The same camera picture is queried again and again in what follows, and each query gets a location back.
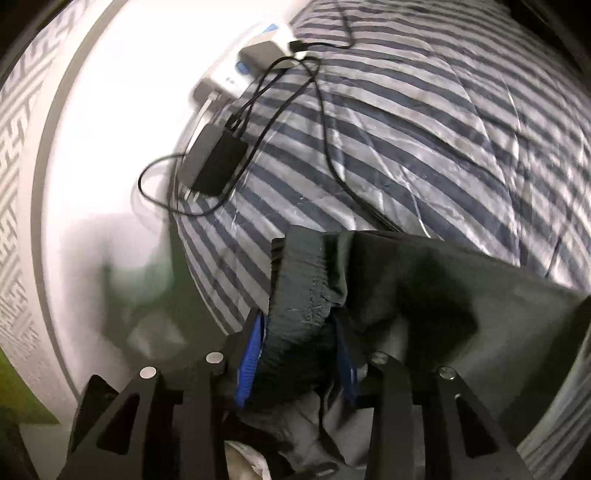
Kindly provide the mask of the dark grey trousers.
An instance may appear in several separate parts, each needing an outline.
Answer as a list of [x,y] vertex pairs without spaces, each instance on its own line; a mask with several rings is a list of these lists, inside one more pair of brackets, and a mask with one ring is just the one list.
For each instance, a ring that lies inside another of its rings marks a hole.
[[290,469],[367,479],[371,409],[342,393],[337,325],[409,371],[456,370],[529,479],[590,475],[590,297],[447,242],[291,227],[236,438]]

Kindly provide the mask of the black power adapter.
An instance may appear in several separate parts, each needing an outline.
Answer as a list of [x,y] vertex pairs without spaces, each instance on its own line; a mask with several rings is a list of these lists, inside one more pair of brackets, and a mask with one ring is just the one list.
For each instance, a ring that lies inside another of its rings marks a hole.
[[246,151],[245,141],[228,128],[207,124],[182,160],[177,179],[191,192],[221,196]]

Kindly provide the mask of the striped blue grey bedspread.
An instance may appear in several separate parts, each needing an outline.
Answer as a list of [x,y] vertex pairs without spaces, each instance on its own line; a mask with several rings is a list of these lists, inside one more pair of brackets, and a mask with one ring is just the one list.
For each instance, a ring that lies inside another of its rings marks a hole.
[[178,186],[188,268],[225,332],[267,314],[291,227],[469,249],[590,297],[590,95],[497,1],[315,1],[304,59],[215,125],[247,151],[221,196]]

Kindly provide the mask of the white power strip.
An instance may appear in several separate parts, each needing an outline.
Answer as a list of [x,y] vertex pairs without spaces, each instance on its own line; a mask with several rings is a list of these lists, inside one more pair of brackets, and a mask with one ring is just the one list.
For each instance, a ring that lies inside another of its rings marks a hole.
[[280,45],[286,56],[290,56],[288,44],[294,41],[294,31],[287,23],[270,23],[266,29],[262,27],[249,28],[232,41],[231,46],[205,71],[204,76],[193,89],[192,99],[198,107],[204,105],[205,100],[213,95],[221,95],[225,99],[237,99],[245,93],[249,85],[262,73],[252,75],[243,72],[238,60],[238,52],[250,43],[271,40]]

